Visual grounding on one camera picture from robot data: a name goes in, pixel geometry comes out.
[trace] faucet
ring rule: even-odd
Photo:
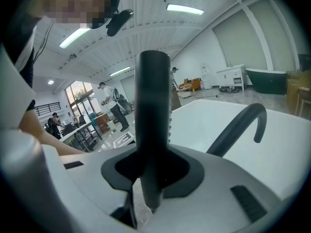
[[[258,122],[254,141],[261,142],[267,124],[267,112],[262,104],[253,103],[228,124],[209,147],[207,153],[223,157],[256,118],[258,118]]]

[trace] black gooseneck spout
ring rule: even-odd
[[[223,157],[256,118],[258,123],[254,141],[261,142],[267,124],[267,112],[262,104],[254,103],[247,106],[229,123],[207,153]]]
[[[170,58],[149,50],[137,56],[135,130],[140,182],[146,205],[155,211],[163,198],[171,102]]]

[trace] dark green bathtub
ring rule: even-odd
[[[245,70],[257,92],[266,94],[286,93],[286,72],[251,68]]]

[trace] ceiling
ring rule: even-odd
[[[202,9],[201,16],[167,11],[167,3]],[[198,33],[212,23],[237,0],[121,0],[119,11],[133,9],[135,15],[114,37],[106,35],[106,28],[90,30],[66,49],[59,47],[77,25],[54,24],[44,52],[35,63],[35,75],[98,83],[109,81],[111,73],[125,67],[128,72],[114,77],[132,75],[135,56],[144,50],[161,50],[174,58]],[[50,19],[43,18],[35,34],[38,50]]]
[[[64,80],[62,79],[51,79],[47,77],[39,77],[34,76],[33,80],[33,90],[35,92],[54,92],[62,83]]]

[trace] fluorescent light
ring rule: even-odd
[[[59,46],[63,49],[68,47],[74,40],[79,38],[81,35],[89,31],[90,29],[78,29],[75,32],[73,32],[71,35],[68,36],[66,40],[64,40]]]
[[[120,72],[123,72],[123,71],[125,71],[125,70],[127,70],[127,69],[130,69],[130,67],[127,67],[127,68],[124,68],[124,69],[122,69],[122,70],[120,70],[120,71],[114,72],[113,74],[110,74],[110,76],[116,75],[116,74],[118,74],[118,73],[120,73]]]
[[[176,5],[176,4],[168,4],[166,6],[166,9],[169,11],[188,12],[188,13],[193,13],[193,14],[197,14],[197,15],[202,15],[204,13],[204,10],[198,10],[195,8],[186,7],[186,6],[182,6],[182,5]]]

